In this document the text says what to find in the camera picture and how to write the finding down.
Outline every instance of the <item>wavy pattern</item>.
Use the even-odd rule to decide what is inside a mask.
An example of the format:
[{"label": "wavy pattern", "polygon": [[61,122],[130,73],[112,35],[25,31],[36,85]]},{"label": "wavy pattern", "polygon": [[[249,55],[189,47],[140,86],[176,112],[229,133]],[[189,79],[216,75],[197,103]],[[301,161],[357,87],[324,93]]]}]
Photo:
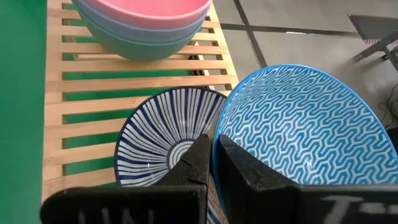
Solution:
[{"label": "wavy pattern", "polygon": [[301,184],[398,184],[398,157],[347,86],[313,68],[263,68],[232,92],[218,121],[256,158]]}]

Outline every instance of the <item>stacked bowls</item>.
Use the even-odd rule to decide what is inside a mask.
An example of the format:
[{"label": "stacked bowls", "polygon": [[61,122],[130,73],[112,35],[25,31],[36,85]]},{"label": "stacked bowls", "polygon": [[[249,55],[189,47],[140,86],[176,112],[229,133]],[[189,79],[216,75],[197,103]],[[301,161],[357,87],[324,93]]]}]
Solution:
[{"label": "stacked bowls", "polygon": [[200,30],[211,0],[72,0],[90,32],[130,60],[167,58]]}]

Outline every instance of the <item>ceramic bowl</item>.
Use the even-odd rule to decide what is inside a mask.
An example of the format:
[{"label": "ceramic bowl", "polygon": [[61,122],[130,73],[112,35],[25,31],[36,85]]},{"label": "ceramic bowl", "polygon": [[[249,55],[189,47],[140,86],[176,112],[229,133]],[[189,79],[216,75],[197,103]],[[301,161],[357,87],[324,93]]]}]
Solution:
[{"label": "ceramic bowl", "polygon": [[[183,87],[164,91],[139,105],[124,123],[116,143],[118,185],[148,186],[160,180],[194,139],[209,131],[225,100],[213,90]],[[214,223],[217,215],[210,208],[208,204],[208,219]]]},{"label": "ceramic bowl", "polygon": [[398,157],[378,118],[350,88],[314,68],[263,68],[231,92],[214,136],[217,190],[220,134],[300,184],[398,184]]}]

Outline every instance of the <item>gray floor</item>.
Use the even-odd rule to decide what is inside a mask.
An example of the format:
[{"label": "gray floor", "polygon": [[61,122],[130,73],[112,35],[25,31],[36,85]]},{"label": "gray floor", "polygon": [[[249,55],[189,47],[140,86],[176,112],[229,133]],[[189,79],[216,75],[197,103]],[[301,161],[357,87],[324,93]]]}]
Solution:
[{"label": "gray floor", "polygon": [[[396,0],[240,0],[250,25],[351,31],[347,14],[398,17]],[[234,1],[214,0],[221,23],[243,24]],[[260,68],[246,31],[226,30],[224,35],[240,80]],[[382,54],[359,63],[348,60],[365,49],[361,39],[332,35],[255,32],[268,65],[297,63],[330,73],[351,87],[381,119],[398,73]]]}]

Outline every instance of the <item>green mat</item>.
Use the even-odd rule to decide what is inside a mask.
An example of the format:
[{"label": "green mat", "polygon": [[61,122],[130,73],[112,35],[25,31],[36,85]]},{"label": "green mat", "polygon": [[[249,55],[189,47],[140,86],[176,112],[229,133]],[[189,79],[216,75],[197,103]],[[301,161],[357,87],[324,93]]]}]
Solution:
[{"label": "green mat", "polygon": [[[39,221],[42,181],[45,73],[45,0],[0,1],[0,150],[2,185],[0,187],[0,223],[36,224]],[[92,39],[80,39],[88,42]],[[188,72],[74,73],[67,80],[188,75]],[[74,93],[67,100],[91,100],[124,96],[153,95],[161,90]],[[131,110],[67,116],[67,123],[125,118]],[[71,138],[71,147],[113,142],[117,133]],[[65,175],[113,166],[112,158],[79,162],[65,166]],[[106,184],[103,187],[115,187]]]}]

